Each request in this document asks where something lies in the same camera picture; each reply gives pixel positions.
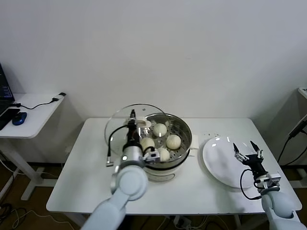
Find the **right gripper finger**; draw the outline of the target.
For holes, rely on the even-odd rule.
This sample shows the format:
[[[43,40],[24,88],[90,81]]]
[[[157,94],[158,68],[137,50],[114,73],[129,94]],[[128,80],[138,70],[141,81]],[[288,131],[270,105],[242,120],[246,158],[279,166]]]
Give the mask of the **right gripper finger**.
[[[255,144],[253,141],[250,141],[254,151],[255,151],[255,154],[252,154],[252,159],[256,160],[256,159],[260,159],[262,160],[263,159],[263,155],[262,155],[262,152],[263,150],[260,150],[260,148],[258,147],[257,144]]]
[[[235,145],[235,143],[233,143],[233,147],[234,147],[234,152],[235,152],[235,158],[240,161],[241,163],[243,163],[244,161],[248,160],[248,157],[241,154],[239,152],[239,149],[237,148],[237,146]]]

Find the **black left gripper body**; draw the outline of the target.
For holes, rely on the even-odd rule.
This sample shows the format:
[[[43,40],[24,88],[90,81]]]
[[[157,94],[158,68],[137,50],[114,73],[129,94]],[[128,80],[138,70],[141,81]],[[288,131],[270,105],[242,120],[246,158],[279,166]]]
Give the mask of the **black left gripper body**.
[[[137,146],[140,147],[140,136],[137,132],[137,126],[136,125],[127,125],[128,132],[127,132],[127,142],[126,147],[130,146]]]

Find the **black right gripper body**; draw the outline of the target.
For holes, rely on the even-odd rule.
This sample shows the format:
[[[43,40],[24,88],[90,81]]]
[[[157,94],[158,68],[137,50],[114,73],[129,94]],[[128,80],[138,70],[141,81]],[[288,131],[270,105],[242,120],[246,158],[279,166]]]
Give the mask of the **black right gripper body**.
[[[242,163],[248,166],[253,174],[254,178],[266,175],[268,172],[262,166],[263,157],[258,157],[256,154],[247,155],[246,159]]]

